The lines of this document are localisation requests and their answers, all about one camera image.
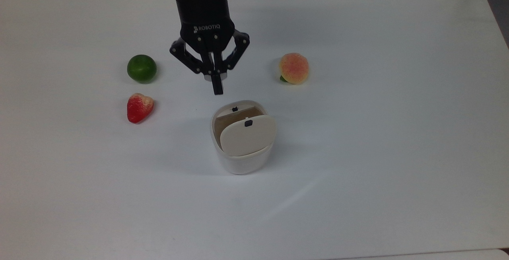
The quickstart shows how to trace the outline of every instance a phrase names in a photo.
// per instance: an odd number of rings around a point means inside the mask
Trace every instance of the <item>open lid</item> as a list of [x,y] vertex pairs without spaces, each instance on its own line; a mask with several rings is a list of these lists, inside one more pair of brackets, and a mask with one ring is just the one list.
[[221,133],[220,143],[227,155],[240,157],[269,146],[275,138],[275,119],[260,115],[227,126]]

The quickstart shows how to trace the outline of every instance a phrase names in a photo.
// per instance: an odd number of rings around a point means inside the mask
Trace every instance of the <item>peach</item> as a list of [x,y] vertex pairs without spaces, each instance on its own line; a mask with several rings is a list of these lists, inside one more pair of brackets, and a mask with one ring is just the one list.
[[281,80],[291,84],[300,84],[307,79],[309,64],[298,53],[285,54],[280,61]]

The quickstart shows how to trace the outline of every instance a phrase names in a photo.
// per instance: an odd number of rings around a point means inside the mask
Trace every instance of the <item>strawberry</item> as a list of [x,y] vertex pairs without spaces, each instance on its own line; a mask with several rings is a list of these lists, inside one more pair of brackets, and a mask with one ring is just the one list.
[[127,119],[131,123],[139,123],[154,109],[154,99],[135,93],[127,101]]

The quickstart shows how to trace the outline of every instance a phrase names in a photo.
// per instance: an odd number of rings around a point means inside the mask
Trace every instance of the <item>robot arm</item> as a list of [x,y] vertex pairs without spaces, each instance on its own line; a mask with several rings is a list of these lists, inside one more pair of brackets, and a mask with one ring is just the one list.
[[[202,73],[212,82],[215,95],[223,94],[222,81],[232,70],[249,45],[249,35],[235,29],[229,17],[228,0],[176,0],[179,10],[180,38],[170,53],[195,74]],[[235,49],[226,59],[222,51],[233,37]],[[192,56],[191,46],[200,59]]]

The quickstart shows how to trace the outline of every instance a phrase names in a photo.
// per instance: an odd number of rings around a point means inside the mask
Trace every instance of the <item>white container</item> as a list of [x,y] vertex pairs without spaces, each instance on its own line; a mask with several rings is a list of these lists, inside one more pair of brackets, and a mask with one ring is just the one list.
[[276,121],[259,103],[243,100],[216,111],[210,132],[226,171],[243,175],[267,162],[276,138]]

